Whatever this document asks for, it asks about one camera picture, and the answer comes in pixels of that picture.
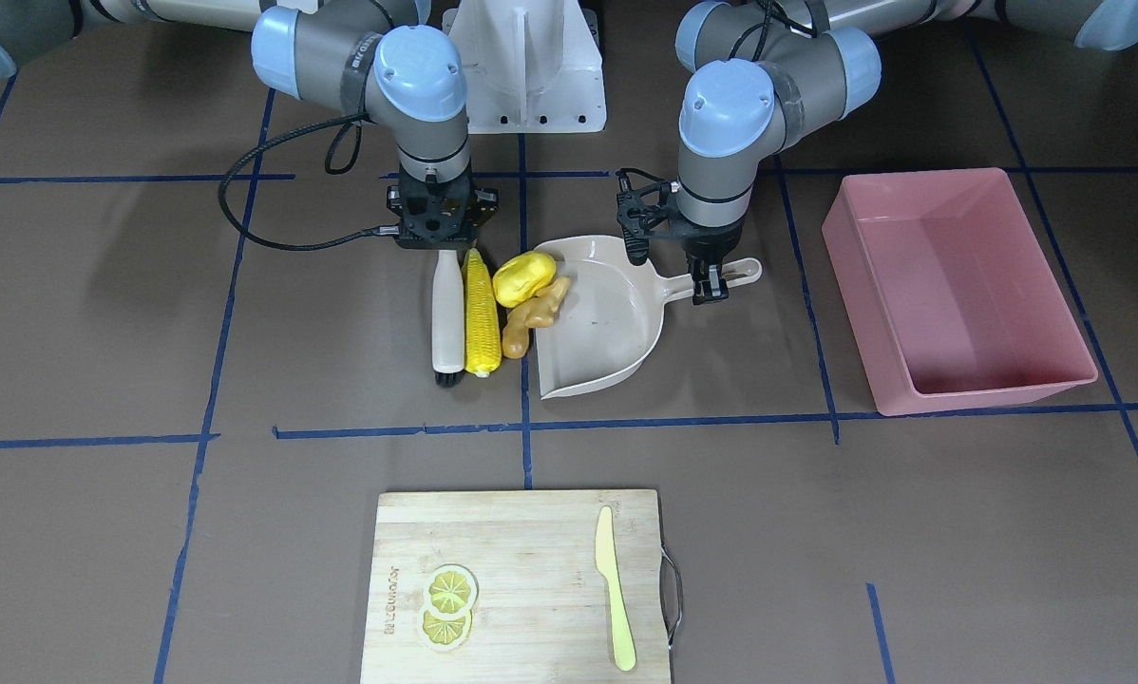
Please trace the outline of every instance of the white brush handle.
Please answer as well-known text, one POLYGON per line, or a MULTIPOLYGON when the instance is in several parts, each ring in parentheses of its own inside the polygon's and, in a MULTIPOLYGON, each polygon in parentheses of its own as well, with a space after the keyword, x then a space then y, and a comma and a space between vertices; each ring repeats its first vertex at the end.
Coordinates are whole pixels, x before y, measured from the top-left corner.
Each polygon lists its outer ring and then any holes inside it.
POLYGON ((463 370, 463 277, 460 273, 459 252, 438 252, 431 304, 434 369, 436 372, 460 372, 463 370))

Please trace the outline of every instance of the gray floor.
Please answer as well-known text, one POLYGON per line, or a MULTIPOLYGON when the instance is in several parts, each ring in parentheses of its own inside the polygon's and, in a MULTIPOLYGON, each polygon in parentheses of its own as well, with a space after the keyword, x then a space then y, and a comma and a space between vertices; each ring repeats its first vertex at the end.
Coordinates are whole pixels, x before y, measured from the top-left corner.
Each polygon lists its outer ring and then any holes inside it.
MULTIPOLYGON (((473 139, 492 259, 616 231, 613 179, 578 172, 674 173, 688 3, 609 5, 604 133, 473 139)), ((246 36, 118 27, 0 83, 0 683, 354 683, 377 495, 522 486, 660 491, 677 681, 1138 683, 1138 47, 972 22, 882 57, 872 104, 765 164, 739 255, 767 277, 549 403, 534 364, 435 388, 424 253, 239 249, 217 174, 262 116, 329 116, 269 94, 246 36), (983 165, 1102 378, 877 419, 822 217, 847 173, 983 165)), ((386 220, 387 135, 343 179, 325 142, 238 183, 254 229, 386 220)))

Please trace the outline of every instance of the knife handle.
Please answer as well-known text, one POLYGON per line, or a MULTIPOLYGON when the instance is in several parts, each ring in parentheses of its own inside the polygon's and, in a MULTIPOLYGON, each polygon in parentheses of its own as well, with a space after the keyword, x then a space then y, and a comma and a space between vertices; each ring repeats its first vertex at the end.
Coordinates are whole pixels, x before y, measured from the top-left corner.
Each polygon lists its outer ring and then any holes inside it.
POLYGON ((607 599, 611 603, 612 656, 616 657, 616 667, 629 671, 637 666, 637 648, 633 642, 629 612, 624 609, 624 594, 620 593, 618 578, 607 579, 607 599))

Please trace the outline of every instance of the white plastic bracket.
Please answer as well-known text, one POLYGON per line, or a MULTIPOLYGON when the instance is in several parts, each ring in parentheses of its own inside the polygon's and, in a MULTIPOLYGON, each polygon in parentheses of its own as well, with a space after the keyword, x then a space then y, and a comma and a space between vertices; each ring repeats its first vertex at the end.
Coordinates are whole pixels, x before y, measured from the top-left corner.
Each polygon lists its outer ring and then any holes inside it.
POLYGON ((577 1, 462 0, 443 31, 460 50, 472 133, 603 130, 599 32, 577 1))

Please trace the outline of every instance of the white dustpan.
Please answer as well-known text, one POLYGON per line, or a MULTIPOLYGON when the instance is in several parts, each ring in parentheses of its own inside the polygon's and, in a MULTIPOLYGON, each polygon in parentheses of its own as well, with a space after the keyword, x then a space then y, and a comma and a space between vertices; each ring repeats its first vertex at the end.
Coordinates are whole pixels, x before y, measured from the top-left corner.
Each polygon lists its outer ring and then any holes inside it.
MULTIPOLYGON (((536 250, 572 278, 551 328, 535 329, 539 398, 596 393, 633 376, 661 337, 663 306, 692 295, 690 273, 663 278, 652 264, 629 263, 624 239, 611 234, 552 239, 536 250)), ((729 287, 756 282, 759 259, 725 264, 729 287)))

